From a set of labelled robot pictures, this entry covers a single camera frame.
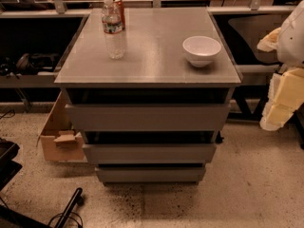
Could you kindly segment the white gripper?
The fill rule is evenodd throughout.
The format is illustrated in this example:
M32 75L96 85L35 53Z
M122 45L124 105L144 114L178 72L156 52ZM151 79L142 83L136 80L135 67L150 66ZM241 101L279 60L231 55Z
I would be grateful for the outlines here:
M257 44L257 48L270 52L276 50L281 28L272 30ZM270 81L268 102L262 111L260 127L276 131L288 122L304 104L304 69L292 68L282 75L275 73Z

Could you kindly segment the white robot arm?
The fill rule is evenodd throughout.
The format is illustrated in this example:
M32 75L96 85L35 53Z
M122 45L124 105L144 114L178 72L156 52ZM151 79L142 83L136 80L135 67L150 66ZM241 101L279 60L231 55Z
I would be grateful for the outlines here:
M304 103L304 1L256 47L267 52L275 50L282 64L270 81L268 102L259 122L262 129L276 131Z

